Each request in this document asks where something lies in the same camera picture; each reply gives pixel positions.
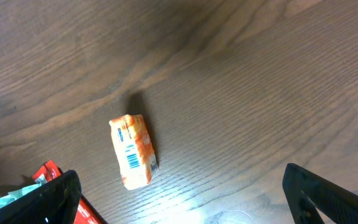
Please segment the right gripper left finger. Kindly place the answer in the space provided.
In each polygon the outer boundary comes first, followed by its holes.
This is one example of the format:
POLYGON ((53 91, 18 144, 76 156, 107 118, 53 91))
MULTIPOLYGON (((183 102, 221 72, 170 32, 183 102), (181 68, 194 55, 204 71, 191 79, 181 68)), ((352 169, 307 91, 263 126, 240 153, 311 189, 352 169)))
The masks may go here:
POLYGON ((0 224, 73 223, 81 198, 78 174, 69 170, 0 209, 0 224))

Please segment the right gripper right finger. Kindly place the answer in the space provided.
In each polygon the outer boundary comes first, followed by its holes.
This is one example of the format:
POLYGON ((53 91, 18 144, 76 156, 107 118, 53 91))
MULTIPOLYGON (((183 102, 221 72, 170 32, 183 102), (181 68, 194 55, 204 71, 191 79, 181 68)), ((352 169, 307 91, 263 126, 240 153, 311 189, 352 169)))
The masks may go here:
POLYGON ((358 223, 358 195, 294 163, 282 186, 295 223, 323 223, 319 212, 335 223, 358 223))

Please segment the red Nescafe stick sachet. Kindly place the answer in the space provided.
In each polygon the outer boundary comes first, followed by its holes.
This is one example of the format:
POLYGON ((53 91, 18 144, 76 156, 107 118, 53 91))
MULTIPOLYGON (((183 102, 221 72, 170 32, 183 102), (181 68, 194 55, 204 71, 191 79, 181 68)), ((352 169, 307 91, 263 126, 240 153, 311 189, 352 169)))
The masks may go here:
MULTIPOLYGON (((47 183, 61 176, 63 171, 49 160, 45 162, 32 176, 36 183, 47 183)), ((94 209, 84 195, 81 196, 74 224, 107 224, 102 216, 94 209)))

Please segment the mint green wet wipes pack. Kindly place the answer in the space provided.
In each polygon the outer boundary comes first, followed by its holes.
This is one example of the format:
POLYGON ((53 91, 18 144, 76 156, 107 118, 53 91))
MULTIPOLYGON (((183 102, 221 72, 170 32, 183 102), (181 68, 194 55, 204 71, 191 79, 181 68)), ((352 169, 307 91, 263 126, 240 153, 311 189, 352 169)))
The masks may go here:
POLYGON ((42 184, 29 185, 19 190, 9 192, 6 196, 0 198, 0 209, 39 188, 41 185, 42 184))

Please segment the orange tissue packet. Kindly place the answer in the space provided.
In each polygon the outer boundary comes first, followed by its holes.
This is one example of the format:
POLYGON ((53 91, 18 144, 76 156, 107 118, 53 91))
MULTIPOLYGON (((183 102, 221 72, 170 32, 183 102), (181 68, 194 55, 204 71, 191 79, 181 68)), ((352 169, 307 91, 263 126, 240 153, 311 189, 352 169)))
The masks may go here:
POLYGON ((149 185, 158 171, 157 158, 141 114, 126 114, 109 122, 111 139, 127 190, 149 185))

